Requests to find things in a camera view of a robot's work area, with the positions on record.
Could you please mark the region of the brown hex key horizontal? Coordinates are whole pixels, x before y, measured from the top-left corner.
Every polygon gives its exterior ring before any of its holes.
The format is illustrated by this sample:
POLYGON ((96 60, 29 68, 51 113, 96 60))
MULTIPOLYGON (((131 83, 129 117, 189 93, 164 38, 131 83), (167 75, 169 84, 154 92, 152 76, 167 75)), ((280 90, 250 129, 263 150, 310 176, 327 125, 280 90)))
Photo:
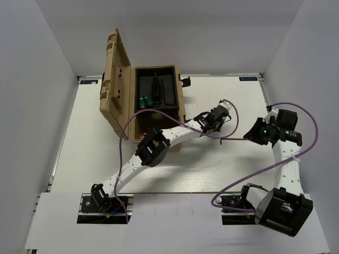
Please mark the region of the brown hex key horizontal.
POLYGON ((220 139, 220 145, 222 145, 223 141, 248 141, 248 140, 244 138, 222 138, 220 139))

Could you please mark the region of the brown hex key long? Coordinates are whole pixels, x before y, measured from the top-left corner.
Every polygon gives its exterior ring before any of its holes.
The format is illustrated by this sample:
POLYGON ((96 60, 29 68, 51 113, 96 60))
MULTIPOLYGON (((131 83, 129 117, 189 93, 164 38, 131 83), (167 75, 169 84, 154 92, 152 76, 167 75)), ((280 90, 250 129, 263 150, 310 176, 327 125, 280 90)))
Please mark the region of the brown hex key long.
POLYGON ((165 84, 164 81, 161 80, 161 85, 162 85, 162 92, 163 92, 163 102, 166 106, 173 106, 174 103, 173 102, 168 102, 166 99, 166 92, 165 92, 165 84))

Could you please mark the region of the black toolbox tray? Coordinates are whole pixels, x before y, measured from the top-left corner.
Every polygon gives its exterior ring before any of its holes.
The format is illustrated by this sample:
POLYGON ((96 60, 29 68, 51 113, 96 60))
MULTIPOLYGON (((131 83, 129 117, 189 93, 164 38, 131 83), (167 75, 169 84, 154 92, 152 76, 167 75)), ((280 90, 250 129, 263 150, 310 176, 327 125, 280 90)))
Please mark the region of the black toolbox tray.
POLYGON ((156 110, 165 113, 179 110, 176 72, 174 66, 137 68, 135 70, 135 81, 135 112, 140 111, 139 98, 141 95, 151 98, 154 102, 152 108, 156 110), (166 106, 163 102, 161 80, 163 80, 165 84, 166 99, 168 102, 173 102, 173 106, 166 106))

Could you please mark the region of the green screwdriver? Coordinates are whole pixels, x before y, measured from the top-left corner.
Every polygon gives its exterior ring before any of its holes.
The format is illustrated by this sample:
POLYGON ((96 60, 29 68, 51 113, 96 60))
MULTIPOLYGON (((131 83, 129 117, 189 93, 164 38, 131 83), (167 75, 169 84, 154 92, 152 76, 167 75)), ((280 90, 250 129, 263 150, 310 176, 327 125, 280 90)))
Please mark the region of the green screwdriver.
POLYGON ((139 98, 139 109, 144 110, 145 108, 146 108, 145 98, 143 95, 141 95, 139 98))
POLYGON ((149 98, 148 96, 144 95, 144 100, 145 100, 145 104, 147 108, 152 108, 154 105, 154 102, 151 98, 149 98))

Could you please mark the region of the tan plastic toolbox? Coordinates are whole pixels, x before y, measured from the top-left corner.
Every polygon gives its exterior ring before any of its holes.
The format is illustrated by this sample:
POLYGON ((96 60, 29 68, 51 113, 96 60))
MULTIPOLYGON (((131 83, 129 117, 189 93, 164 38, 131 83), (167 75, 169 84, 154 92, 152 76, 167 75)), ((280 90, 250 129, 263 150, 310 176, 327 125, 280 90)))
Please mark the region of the tan plastic toolbox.
MULTIPOLYGON (((166 113, 180 122, 184 122, 186 111, 184 105, 183 87, 180 82, 180 68, 174 66, 176 72, 179 110, 166 113)), ((135 70, 132 67, 124 48, 119 30, 108 36, 106 47, 105 72, 100 88, 100 112, 108 121, 114 132, 124 140, 138 144, 143 138, 143 132, 154 126, 160 129, 169 129, 177 124, 158 113, 145 112, 138 116, 134 110, 135 105, 135 70)))

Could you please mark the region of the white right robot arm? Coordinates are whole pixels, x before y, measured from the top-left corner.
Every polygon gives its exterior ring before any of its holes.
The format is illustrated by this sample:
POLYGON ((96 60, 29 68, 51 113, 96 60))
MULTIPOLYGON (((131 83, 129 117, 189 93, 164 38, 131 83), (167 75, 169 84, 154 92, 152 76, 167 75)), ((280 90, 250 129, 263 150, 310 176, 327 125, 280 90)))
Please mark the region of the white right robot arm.
POLYGON ((259 117, 244 138, 260 145, 272 145, 275 163, 271 190, 248 183, 242 188, 240 207, 255 210, 255 223, 290 237, 297 235, 313 210, 301 186, 298 154, 302 135, 295 131, 296 112, 269 106, 267 116, 259 117))

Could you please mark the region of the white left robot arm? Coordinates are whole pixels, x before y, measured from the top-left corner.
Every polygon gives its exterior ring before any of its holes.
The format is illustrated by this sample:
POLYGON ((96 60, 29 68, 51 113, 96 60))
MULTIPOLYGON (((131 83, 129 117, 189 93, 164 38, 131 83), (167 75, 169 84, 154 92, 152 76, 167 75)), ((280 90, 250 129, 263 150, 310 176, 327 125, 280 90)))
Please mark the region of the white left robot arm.
POLYGON ((143 170, 159 165, 169 149, 179 143, 201 136, 211 137, 219 132, 229 116, 231 105, 220 102, 206 116, 199 114, 186 124, 169 129, 151 128, 139 142, 130 160, 123 164, 115 175, 103 183, 94 184, 91 188, 92 201, 100 211, 107 211, 112 205, 112 198, 143 170))

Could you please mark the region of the black toolbox latch rear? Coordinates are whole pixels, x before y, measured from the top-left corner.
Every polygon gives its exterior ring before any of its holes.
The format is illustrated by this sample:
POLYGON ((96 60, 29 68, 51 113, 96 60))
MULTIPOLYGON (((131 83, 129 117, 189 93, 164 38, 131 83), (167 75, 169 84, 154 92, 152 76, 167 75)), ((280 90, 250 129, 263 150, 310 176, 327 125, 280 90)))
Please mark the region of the black toolbox latch rear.
POLYGON ((182 83, 182 87, 189 87, 191 86, 191 78, 190 76, 189 77, 186 77, 186 78, 179 78, 180 82, 182 83))

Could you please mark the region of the blue label right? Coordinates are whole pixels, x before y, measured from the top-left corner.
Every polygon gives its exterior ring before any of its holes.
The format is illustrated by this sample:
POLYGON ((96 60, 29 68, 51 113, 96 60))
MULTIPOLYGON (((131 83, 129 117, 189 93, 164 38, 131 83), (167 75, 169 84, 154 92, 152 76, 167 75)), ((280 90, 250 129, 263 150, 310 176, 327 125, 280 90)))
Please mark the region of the blue label right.
POLYGON ((239 77, 240 81, 258 81, 257 77, 239 77))

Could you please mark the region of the blue label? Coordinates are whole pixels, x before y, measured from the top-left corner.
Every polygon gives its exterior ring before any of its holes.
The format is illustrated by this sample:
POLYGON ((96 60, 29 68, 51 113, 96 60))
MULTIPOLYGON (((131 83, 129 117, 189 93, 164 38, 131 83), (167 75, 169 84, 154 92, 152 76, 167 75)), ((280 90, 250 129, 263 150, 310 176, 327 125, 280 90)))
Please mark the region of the blue label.
POLYGON ((80 84, 85 84, 85 85, 89 85, 89 84, 97 84, 98 80, 97 79, 87 79, 87 80, 81 80, 80 84))
POLYGON ((258 81, 257 77, 239 77, 240 81, 258 81))

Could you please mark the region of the blue label left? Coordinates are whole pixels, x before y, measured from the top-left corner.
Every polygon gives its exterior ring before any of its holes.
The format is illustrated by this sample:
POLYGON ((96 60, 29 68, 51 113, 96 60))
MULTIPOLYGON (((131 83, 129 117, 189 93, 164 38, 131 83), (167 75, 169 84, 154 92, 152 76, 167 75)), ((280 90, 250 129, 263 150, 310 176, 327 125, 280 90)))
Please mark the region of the blue label left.
POLYGON ((97 84, 98 80, 97 79, 87 79, 87 80, 81 80, 80 84, 85 84, 85 85, 89 85, 89 84, 97 84))

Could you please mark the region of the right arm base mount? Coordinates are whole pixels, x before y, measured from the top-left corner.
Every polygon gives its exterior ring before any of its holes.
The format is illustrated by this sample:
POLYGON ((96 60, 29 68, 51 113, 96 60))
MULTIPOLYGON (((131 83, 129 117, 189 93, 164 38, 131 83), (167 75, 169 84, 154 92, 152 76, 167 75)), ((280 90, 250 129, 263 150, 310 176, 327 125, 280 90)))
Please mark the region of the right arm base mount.
POLYGON ((222 206, 221 216, 223 225, 260 225, 257 208, 266 191, 253 191, 245 194, 226 193, 216 197, 216 204, 222 206))

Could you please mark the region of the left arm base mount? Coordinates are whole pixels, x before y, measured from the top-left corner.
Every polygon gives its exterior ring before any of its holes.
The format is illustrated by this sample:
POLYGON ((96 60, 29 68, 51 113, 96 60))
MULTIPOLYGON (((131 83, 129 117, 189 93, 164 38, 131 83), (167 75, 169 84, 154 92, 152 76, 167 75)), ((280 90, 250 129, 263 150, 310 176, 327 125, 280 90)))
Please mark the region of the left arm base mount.
POLYGON ((110 197, 101 208, 90 194, 81 197, 77 224, 127 224, 123 206, 115 197, 110 197))

